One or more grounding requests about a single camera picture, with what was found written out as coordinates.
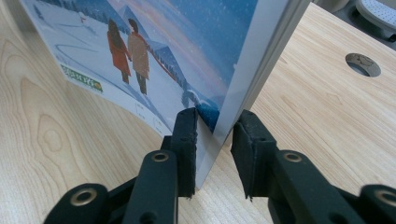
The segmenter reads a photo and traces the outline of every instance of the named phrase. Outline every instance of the couple illustration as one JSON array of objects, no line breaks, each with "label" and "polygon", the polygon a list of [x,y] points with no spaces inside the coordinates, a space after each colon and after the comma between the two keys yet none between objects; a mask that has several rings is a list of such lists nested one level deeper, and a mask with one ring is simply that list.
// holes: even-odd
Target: couple illustration
[{"label": "couple illustration", "polygon": [[147,95],[146,79],[149,79],[148,45],[145,39],[139,34],[136,21],[129,19],[128,22],[132,27],[132,32],[128,36],[128,48],[126,48],[120,36],[119,27],[111,19],[108,22],[108,45],[113,57],[113,64],[121,71],[122,80],[129,84],[131,71],[126,61],[128,58],[132,62],[133,69],[136,72],[140,91]]}]

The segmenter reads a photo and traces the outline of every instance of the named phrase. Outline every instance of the green label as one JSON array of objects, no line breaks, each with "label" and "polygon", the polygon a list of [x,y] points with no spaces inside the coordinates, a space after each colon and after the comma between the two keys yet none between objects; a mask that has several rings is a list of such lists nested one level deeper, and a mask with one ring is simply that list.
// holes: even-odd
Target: green label
[{"label": "green label", "polygon": [[79,81],[82,84],[84,84],[84,85],[86,85],[86,86],[88,86],[88,87],[90,87],[90,88],[92,88],[94,90],[97,90],[99,92],[103,92],[102,85],[100,84],[100,82],[98,82],[96,80],[93,80],[90,77],[86,77],[86,76],[82,75],[81,73],[76,72],[75,70],[73,70],[71,68],[68,68],[68,67],[66,67],[66,66],[64,66],[62,64],[61,64],[61,67],[64,70],[64,73],[68,77],[70,77],[70,78],[72,78],[72,79],[74,79],[76,81]]}]

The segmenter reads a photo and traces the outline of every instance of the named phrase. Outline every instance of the metal screw head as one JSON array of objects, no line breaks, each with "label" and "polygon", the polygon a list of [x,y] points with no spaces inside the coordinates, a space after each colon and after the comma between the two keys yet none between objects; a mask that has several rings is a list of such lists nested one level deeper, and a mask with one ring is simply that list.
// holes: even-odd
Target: metal screw head
[{"label": "metal screw head", "polygon": [[82,206],[92,202],[96,196],[96,189],[81,189],[73,194],[70,203],[74,206]]}]

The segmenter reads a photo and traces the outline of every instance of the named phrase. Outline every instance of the book cover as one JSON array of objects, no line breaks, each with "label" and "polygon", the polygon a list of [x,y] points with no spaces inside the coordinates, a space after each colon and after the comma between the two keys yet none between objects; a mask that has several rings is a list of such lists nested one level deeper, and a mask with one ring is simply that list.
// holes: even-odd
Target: book cover
[{"label": "book cover", "polygon": [[65,77],[160,136],[196,107],[202,186],[309,1],[21,0]]}]

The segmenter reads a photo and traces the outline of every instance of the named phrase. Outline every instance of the girl in orange coat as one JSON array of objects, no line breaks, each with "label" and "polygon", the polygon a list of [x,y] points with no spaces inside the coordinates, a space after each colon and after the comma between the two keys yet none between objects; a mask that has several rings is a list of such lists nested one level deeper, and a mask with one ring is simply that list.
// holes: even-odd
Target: girl in orange coat
[{"label": "girl in orange coat", "polygon": [[121,39],[119,27],[111,19],[108,21],[107,40],[111,55],[113,56],[113,64],[120,69],[122,81],[129,84],[128,77],[131,75],[131,71],[129,70],[126,58],[128,57],[129,61],[131,61],[131,57],[129,56],[125,43]]}]

